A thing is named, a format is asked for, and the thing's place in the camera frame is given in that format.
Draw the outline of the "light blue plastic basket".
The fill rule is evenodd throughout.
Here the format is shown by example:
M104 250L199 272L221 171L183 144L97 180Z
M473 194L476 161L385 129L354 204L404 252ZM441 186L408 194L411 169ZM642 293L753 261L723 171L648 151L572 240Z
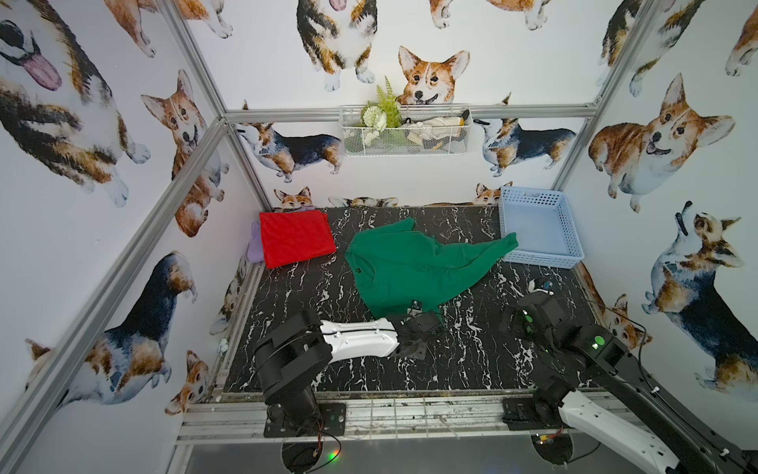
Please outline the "light blue plastic basket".
M503 238L514 234L518 247L505 262L572 270L584 259L572 209L562 192L503 186L499 199Z

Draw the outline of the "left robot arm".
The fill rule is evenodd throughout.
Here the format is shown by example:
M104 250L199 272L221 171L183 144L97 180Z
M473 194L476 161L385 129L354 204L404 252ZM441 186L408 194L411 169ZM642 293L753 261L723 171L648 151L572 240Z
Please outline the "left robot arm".
M289 427L323 422L312 383L331 363L361 357L421 359L443 332L440 318L414 302L405 314L357 323L337 323L301 311L260 339L254 375L265 403L278 407Z

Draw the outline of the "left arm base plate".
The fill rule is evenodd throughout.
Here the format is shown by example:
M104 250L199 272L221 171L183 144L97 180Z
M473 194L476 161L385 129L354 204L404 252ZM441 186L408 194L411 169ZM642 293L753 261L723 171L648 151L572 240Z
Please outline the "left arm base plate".
M347 405L321 403L307 407L304 414L290 415L281 405L268 407L264 438L298 438L299 436L342 436L347 422Z

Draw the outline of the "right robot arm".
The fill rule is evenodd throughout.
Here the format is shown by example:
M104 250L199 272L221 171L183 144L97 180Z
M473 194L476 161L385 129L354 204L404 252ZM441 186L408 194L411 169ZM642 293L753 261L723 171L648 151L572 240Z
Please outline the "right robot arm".
M505 424L581 431L645 473L756 472L756 451L742 450L709 428L607 329L566 316L552 292L536 290L505 306L499 331L531 344L548 371L525 410L505 410ZM639 422L628 422L591 401L569 371L610 393Z

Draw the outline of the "green t-shirt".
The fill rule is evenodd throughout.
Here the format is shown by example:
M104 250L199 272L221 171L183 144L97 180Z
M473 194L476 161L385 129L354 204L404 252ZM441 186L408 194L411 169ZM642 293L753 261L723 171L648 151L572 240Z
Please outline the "green t-shirt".
M514 233L479 244L441 244L415 226L406 218L361 231L345 251L355 287L376 319L401 314L414 301L438 312L519 246Z

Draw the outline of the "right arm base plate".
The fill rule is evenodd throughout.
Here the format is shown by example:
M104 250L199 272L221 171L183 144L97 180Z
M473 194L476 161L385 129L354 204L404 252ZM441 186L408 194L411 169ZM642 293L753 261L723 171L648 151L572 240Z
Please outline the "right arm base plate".
M558 406L540 397L505 397L501 406L501 420L511 431L550 431L564 426Z

